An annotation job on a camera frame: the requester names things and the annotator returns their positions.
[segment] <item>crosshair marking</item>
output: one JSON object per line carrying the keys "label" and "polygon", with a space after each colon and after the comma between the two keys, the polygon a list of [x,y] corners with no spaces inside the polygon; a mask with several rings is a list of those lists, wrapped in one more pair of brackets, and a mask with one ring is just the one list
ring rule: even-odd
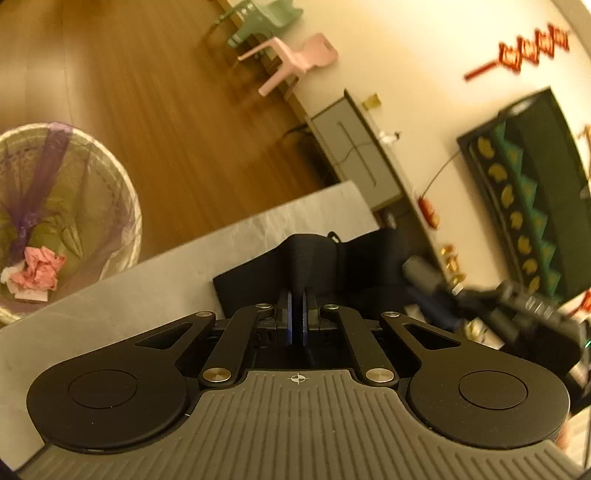
{"label": "crosshair marking", "polygon": [[293,375],[293,377],[290,378],[290,380],[292,382],[297,383],[298,385],[301,384],[303,381],[308,380],[308,377],[304,377],[303,375],[300,375],[299,373],[297,375]]}

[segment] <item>red decoration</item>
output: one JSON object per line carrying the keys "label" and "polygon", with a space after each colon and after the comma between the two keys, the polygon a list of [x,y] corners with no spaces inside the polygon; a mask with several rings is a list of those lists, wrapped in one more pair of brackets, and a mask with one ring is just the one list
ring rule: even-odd
{"label": "red decoration", "polygon": [[499,57],[485,63],[464,75],[465,81],[472,80],[496,66],[504,65],[514,73],[521,72],[523,60],[528,60],[534,65],[540,63],[540,52],[544,52],[551,59],[554,58],[554,47],[559,46],[565,51],[570,51],[569,32],[564,31],[552,24],[548,24],[548,32],[542,32],[539,28],[535,29],[535,41],[528,40],[522,36],[517,37],[517,48],[510,47],[505,43],[499,43]]}
{"label": "red decoration", "polygon": [[555,44],[565,49],[566,51],[570,51],[568,32],[565,32],[561,28],[555,27],[551,23],[548,24],[548,30],[550,31],[550,35],[552,35]]}
{"label": "red decoration", "polygon": [[540,49],[534,41],[527,40],[519,35],[517,37],[517,49],[524,60],[529,60],[534,65],[540,64]]}
{"label": "red decoration", "polygon": [[554,39],[552,35],[542,32],[539,28],[535,29],[535,43],[541,52],[548,55],[551,59],[554,58]]}
{"label": "red decoration", "polygon": [[437,230],[439,228],[439,215],[435,213],[435,208],[433,208],[433,204],[429,202],[425,197],[418,198],[418,207],[421,209],[421,213],[425,218],[425,221],[428,225]]}
{"label": "red decoration", "polygon": [[521,71],[521,52],[518,48],[508,47],[503,42],[499,43],[499,63],[515,73]]}

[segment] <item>wastebasket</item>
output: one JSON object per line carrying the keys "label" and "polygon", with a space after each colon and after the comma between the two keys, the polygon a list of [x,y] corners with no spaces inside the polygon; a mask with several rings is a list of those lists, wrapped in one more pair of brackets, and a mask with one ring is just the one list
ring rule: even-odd
{"label": "wastebasket", "polygon": [[[135,189],[99,141],[60,123],[0,136],[0,270],[21,260],[27,246],[65,255],[53,303],[135,265],[141,238]],[[45,305],[14,300],[0,286],[0,323]]]}

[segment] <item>child chair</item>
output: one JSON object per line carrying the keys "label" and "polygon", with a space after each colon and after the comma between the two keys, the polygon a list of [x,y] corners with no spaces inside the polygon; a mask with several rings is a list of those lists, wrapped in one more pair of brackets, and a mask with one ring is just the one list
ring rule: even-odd
{"label": "child chair", "polygon": [[228,38],[227,43],[232,48],[236,48],[250,35],[276,37],[304,13],[301,8],[293,6],[293,0],[275,0],[268,5],[258,5],[252,0],[244,0],[220,15],[215,26],[217,27],[234,12],[242,15],[243,24],[233,36]]}
{"label": "child chair", "polygon": [[[312,68],[326,67],[333,63],[339,56],[339,53],[330,44],[324,34],[317,33],[306,40],[301,51],[293,51],[279,38],[273,37],[261,43],[258,47],[246,52],[244,55],[240,55],[238,60],[242,61],[247,59],[267,47],[271,47],[275,50],[278,58],[282,61],[282,65],[277,72],[268,79],[261,88],[259,88],[259,93],[262,96],[266,96],[289,75],[296,75],[296,81],[298,81]],[[285,98],[288,98],[293,91],[296,81],[291,84],[288,92],[285,94]]]}

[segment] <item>black cloth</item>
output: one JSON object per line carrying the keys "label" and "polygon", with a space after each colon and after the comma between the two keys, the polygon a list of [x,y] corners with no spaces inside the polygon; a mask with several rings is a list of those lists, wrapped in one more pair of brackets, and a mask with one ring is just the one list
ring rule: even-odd
{"label": "black cloth", "polygon": [[282,290],[291,291],[297,307],[311,288],[320,305],[338,303],[377,320],[387,310],[404,312],[408,301],[401,267],[408,255],[404,238],[392,229],[342,243],[296,234],[213,283],[227,317],[247,305],[274,304]]}
{"label": "black cloth", "polygon": [[20,477],[14,473],[8,465],[0,460],[0,480],[19,480]]}

